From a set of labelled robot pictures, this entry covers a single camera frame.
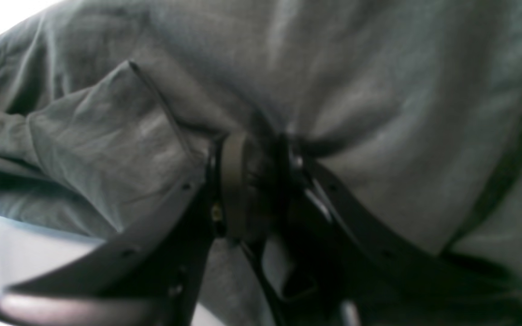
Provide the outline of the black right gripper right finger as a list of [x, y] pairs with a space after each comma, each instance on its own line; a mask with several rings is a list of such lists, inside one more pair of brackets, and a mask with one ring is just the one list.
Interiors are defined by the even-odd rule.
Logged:
[[509, 285], [418, 249], [381, 223], [331, 171], [285, 138], [275, 190], [254, 184], [262, 151], [238, 138], [238, 233], [277, 326], [522, 326]]

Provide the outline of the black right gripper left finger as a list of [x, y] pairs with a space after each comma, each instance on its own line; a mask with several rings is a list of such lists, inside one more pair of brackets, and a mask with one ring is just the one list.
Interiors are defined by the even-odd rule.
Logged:
[[231, 134], [155, 212], [74, 262], [7, 287], [6, 326], [188, 326], [211, 245], [247, 226], [245, 134]]

